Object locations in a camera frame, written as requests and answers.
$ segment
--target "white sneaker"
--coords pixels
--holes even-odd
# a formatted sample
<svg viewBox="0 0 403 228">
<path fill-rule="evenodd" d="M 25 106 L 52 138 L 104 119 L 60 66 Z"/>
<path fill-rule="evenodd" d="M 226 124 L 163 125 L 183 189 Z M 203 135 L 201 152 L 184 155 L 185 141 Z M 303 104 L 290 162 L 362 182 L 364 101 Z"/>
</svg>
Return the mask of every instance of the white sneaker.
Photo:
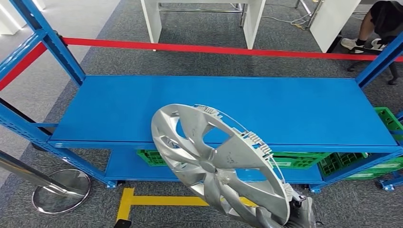
<svg viewBox="0 0 403 228">
<path fill-rule="evenodd" d="M 347 48 L 347 49 L 349 49 L 349 50 L 352 50 L 352 49 L 355 48 L 355 47 L 360 47 L 360 48 L 363 48 L 363 47 L 364 47 L 364 45 L 358 46 L 357 43 L 356 43 L 356 41 L 357 41 L 357 39 L 347 39 L 347 38 L 343 38 L 343 39 L 341 39 L 340 44 L 341 44 L 341 46 L 343 46 L 343 47 L 345 47 L 345 48 Z M 361 50 L 355 50 L 355 53 L 356 53 L 356 54 L 359 54 L 359 53 L 363 53 L 363 51 L 361 51 Z"/>
<path fill-rule="evenodd" d="M 380 51 L 382 51 L 385 47 L 386 47 L 386 44 L 378 44 L 378 41 L 379 40 L 381 40 L 381 39 L 374 39 L 372 42 L 371 42 L 371 45 L 372 45 L 372 48 L 371 49 L 374 49 L 374 50 L 380 50 Z"/>
</svg>

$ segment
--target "yellow floor tape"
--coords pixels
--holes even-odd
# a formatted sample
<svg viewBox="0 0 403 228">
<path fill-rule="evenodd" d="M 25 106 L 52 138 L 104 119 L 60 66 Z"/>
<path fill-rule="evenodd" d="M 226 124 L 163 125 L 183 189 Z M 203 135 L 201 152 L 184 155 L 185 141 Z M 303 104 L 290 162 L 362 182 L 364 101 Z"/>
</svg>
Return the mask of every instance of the yellow floor tape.
<svg viewBox="0 0 403 228">
<path fill-rule="evenodd" d="M 256 204 L 245 197 L 240 197 L 240 200 L 247 206 L 256 206 Z M 129 220 L 129 213 L 132 205 L 208 206 L 206 202 L 197 196 L 135 196 L 134 188 L 124 188 L 116 220 Z"/>
</svg>

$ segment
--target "white table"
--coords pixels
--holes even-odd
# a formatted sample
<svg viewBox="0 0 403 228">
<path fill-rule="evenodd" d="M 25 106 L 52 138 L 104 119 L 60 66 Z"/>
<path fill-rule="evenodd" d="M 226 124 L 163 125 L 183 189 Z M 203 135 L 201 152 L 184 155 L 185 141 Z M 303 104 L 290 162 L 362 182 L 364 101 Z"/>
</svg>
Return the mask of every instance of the white table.
<svg viewBox="0 0 403 228">
<path fill-rule="evenodd" d="M 245 3 L 243 32 L 248 49 L 253 49 L 266 0 L 141 0 L 151 43 L 158 43 L 162 29 L 158 3 Z"/>
<path fill-rule="evenodd" d="M 327 52 L 360 2 L 361 0 L 322 1 L 309 28 L 322 52 Z"/>
</svg>

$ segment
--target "red barrier tape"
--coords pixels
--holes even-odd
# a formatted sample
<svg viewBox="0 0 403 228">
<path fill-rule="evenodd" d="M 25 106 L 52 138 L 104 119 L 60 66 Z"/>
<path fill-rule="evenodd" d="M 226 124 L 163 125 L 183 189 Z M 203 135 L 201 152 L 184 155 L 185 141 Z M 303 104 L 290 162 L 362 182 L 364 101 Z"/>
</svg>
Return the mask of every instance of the red barrier tape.
<svg viewBox="0 0 403 228">
<path fill-rule="evenodd" d="M 0 81 L 0 91 L 31 65 L 47 48 L 42 43 L 36 45 L 17 65 Z"/>
<path fill-rule="evenodd" d="M 145 42 L 102 40 L 102 39 L 63 38 L 63 40 L 66 44 L 70 45 L 96 46 L 106 48 L 147 49 L 147 50 L 155 49 L 163 51 L 200 52 L 200 53 L 232 54 L 232 55 L 248 55 L 248 56 L 321 58 L 321 59 L 342 59 L 342 60 L 374 60 L 376 57 L 374 55 L 350 55 L 350 54 L 259 50 L 259 49 L 248 50 L 244 48 L 232 48 L 232 47 L 214 47 L 214 46 L 161 44 L 161 43 L 153 44 Z M 395 61 L 403 62 L 403 57 L 398 57 Z"/>
</svg>

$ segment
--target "stanchion base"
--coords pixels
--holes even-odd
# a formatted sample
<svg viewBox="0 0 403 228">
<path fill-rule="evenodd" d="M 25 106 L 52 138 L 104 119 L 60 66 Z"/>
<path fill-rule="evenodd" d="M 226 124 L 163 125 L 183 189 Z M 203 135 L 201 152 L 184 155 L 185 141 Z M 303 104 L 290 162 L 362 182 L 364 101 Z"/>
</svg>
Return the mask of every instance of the stanchion base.
<svg viewBox="0 0 403 228">
<path fill-rule="evenodd" d="M 80 170 L 61 170 L 49 176 L 63 184 L 69 191 L 78 193 L 56 194 L 46 187 L 38 187 L 32 194 L 34 207 L 46 214 L 60 214 L 78 207 L 87 197 L 91 189 L 91 180 Z"/>
</svg>

